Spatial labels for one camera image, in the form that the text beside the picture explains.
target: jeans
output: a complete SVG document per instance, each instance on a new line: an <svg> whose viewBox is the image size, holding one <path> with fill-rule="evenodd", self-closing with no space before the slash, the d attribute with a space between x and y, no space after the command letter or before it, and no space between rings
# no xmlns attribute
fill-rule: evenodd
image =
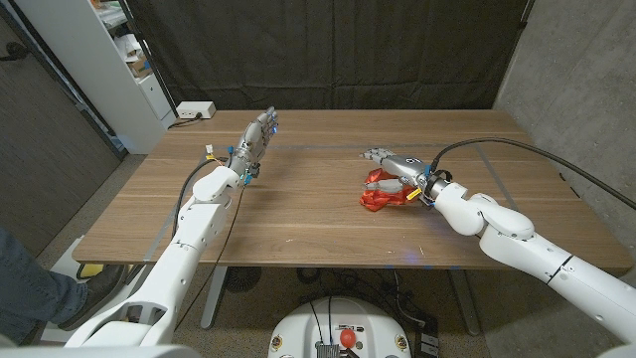
<svg viewBox="0 0 636 358"><path fill-rule="evenodd" d="M0 228L0 333L20 344L38 321L62 323L86 302L87 287L47 271Z"/></svg>

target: yellow tag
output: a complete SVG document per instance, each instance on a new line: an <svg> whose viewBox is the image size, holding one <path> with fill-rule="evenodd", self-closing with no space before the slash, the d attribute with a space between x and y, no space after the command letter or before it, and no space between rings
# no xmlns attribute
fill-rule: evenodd
<svg viewBox="0 0 636 358"><path fill-rule="evenodd" d="M406 195L406 198L408 200L411 200L412 198L416 197L417 195L419 195L419 193L421 193L421 189L417 188L413 191L410 192L410 194Z"/></svg>

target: red button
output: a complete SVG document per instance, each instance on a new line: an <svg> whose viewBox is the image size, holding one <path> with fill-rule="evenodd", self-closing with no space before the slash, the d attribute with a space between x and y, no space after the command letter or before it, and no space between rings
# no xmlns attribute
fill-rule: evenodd
<svg viewBox="0 0 636 358"><path fill-rule="evenodd" d="M356 345L356 333L351 329L344 329L340 333L340 343L345 348L353 348Z"/></svg>

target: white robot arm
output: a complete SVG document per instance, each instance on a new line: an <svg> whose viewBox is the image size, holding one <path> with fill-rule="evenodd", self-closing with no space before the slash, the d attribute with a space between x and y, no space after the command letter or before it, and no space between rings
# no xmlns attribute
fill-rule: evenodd
<svg viewBox="0 0 636 358"><path fill-rule="evenodd" d="M417 187L419 199L434 206L457 233L482 233L479 246L486 255L547 283L622 341L636 341L634 287L546 240L535 233L530 219L493 198L475 194L464 199L466 188L439 172L426 173L419 159L385 149L371 149L362 156L382 164L403 184Z"/></svg>
<svg viewBox="0 0 636 358"><path fill-rule="evenodd" d="M192 197L179 210L176 235L139 290L82 325L66 347L170 343L199 258L223 231L231 204L229 193L257 176L258 161L276 131L276 120L271 107L247 126L226 166L195 183ZM133 315L135 322L128 319Z"/></svg>

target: table leg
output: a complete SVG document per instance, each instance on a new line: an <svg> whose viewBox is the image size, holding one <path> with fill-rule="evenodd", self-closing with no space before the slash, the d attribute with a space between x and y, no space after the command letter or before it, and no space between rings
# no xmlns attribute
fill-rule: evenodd
<svg viewBox="0 0 636 358"><path fill-rule="evenodd" d="M223 291L223 284L226 281L226 272L228 267L217 266L212 274L210 282L210 290L208 291L208 299L206 300L206 307L203 310L203 316L201 317L201 327L205 329L212 328L214 324L215 313L220 303L221 292Z"/></svg>
<svg viewBox="0 0 636 358"><path fill-rule="evenodd" d="M479 318L477 318L477 310L475 309L473 296L470 292L470 286L468 285L466 271L463 269L451 269L448 271L448 274L450 275L450 281L455 290L455 297L459 303L461 315L466 324L466 330L468 334L476 336L481 333L481 328L479 327Z"/></svg>

